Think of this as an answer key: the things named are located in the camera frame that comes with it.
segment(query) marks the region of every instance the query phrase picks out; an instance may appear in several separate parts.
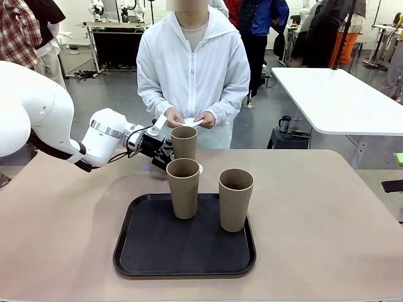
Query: black stool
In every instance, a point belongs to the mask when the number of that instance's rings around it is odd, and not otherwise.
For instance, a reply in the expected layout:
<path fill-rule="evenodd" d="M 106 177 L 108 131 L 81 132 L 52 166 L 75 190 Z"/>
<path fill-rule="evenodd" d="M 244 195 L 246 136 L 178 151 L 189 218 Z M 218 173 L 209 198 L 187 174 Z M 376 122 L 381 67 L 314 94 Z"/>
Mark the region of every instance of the black stool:
<path fill-rule="evenodd" d="M 308 149 L 309 139 L 293 137 L 276 127 L 271 132 L 267 149 Z"/>

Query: black tray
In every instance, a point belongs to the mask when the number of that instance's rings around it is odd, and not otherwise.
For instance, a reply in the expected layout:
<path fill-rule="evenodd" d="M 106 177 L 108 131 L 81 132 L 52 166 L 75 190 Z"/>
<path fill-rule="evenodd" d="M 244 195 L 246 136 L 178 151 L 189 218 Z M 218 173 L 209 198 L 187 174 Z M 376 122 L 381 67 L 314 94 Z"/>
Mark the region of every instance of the black tray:
<path fill-rule="evenodd" d="M 237 233 L 220 226 L 218 194 L 199 194 L 195 217 L 175 217 L 170 194 L 147 194 L 128 207 L 113 254 L 125 276 L 227 276 L 253 266 L 249 221 Z"/>

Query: wall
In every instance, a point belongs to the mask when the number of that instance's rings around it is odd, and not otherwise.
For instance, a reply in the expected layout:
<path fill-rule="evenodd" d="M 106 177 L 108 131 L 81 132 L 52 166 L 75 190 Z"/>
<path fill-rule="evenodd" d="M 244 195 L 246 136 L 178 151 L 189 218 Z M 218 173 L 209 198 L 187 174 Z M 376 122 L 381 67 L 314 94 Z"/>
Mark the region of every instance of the wall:
<path fill-rule="evenodd" d="M 123 0 L 117 0 L 118 5 L 123 2 Z M 60 6 L 66 15 L 67 19 L 62 23 L 62 31 L 72 32 L 74 37 L 72 43 L 87 45 L 89 43 L 86 38 L 86 30 L 77 27 L 79 23 L 83 21 L 93 21 L 93 17 L 88 11 L 88 6 L 91 4 L 90 0 L 55 0 L 55 2 Z M 363 28 L 363 35 L 360 36 L 360 40 L 365 42 L 371 42 L 377 35 L 377 30 L 371 29 L 371 25 L 375 18 L 375 13 L 378 7 L 378 0 L 366 0 L 367 2 L 367 13 L 366 20 Z M 290 7 L 290 15 L 298 14 L 300 8 L 302 7 L 302 0 L 287 0 Z M 315 3 L 315 0 L 310 0 L 311 5 Z M 154 8 L 154 19 L 156 22 L 163 19 L 166 12 L 166 0 L 155 0 L 153 2 Z M 382 0 L 377 23 L 391 23 L 397 12 L 403 12 L 402 0 Z M 151 10 L 150 2 L 146 1 L 146 13 L 145 21 L 151 23 Z M 268 36 L 268 49 L 273 48 L 273 43 L 276 38 L 276 33 L 270 33 Z M 372 48 L 372 43 L 367 43 L 365 48 Z"/>

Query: cup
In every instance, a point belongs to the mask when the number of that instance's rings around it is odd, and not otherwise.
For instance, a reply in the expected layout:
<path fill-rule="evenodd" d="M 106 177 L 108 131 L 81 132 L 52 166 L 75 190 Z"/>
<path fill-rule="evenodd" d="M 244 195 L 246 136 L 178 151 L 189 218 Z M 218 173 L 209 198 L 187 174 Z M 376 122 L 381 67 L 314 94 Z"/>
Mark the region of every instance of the cup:
<path fill-rule="evenodd" d="M 175 159 L 196 159 L 197 130 L 180 126 L 172 129 L 171 140 Z"/>
<path fill-rule="evenodd" d="M 242 169 L 228 169 L 219 176 L 220 223 L 228 232 L 238 232 L 245 224 L 254 179 Z"/>
<path fill-rule="evenodd" d="M 196 215 L 200 166 L 193 159 L 175 159 L 166 167 L 175 216 L 189 219 Z"/>

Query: black pants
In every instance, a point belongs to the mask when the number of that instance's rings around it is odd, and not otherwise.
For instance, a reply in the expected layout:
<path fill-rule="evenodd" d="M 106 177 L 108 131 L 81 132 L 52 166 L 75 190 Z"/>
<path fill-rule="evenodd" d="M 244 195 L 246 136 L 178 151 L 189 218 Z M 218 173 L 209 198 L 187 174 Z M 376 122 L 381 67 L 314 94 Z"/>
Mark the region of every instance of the black pants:
<path fill-rule="evenodd" d="M 242 41 L 245 45 L 247 60 L 249 62 L 249 68 L 251 69 L 249 91 L 252 92 L 252 97 L 254 97 L 258 93 L 258 88 L 261 83 L 267 36 L 251 36 L 250 38 L 242 38 Z"/>
<path fill-rule="evenodd" d="M 329 22 L 319 24 L 313 33 L 308 32 L 307 65 L 313 68 L 328 68 L 338 37 L 338 26 Z"/>

